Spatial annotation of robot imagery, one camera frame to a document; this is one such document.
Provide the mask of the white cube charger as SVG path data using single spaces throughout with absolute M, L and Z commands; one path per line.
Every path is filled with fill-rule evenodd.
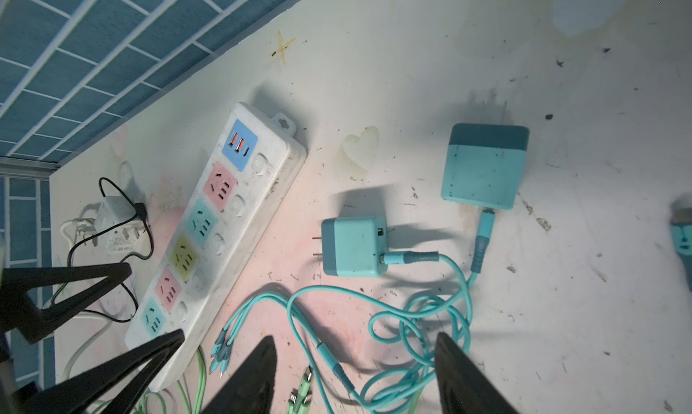
M 145 228 L 135 208 L 123 196 L 106 196 L 102 200 L 95 227 L 97 239 L 108 254 L 134 252 L 144 238 Z

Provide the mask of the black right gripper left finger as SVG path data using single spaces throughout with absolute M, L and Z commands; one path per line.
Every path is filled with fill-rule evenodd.
M 203 413 L 270 413 L 278 354 L 274 338 L 266 336 L 240 365 Z

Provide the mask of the white multicolour power strip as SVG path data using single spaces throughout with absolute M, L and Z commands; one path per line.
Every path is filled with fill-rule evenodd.
M 297 126 L 239 102 L 231 110 L 180 224 L 125 335 L 134 349 L 182 330 L 185 341 L 152 379 L 160 392 L 193 360 L 306 160 Z

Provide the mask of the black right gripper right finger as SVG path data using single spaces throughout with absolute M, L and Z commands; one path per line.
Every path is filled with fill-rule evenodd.
M 437 335 L 434 366 L 442 413 L 518 413 L 446 333 Z

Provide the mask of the small teal charger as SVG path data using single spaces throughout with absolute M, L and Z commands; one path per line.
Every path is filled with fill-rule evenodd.
M 326 275 L 379 277 L 387 271 L 387 223 L 381 216 L 326 219 L 319 239 Z

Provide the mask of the large teal charger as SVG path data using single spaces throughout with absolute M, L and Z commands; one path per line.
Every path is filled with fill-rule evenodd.
M 452 127 L 441 196 L 493 210 L 512 210 L 527 158 L 524 126 L 459 123 Z

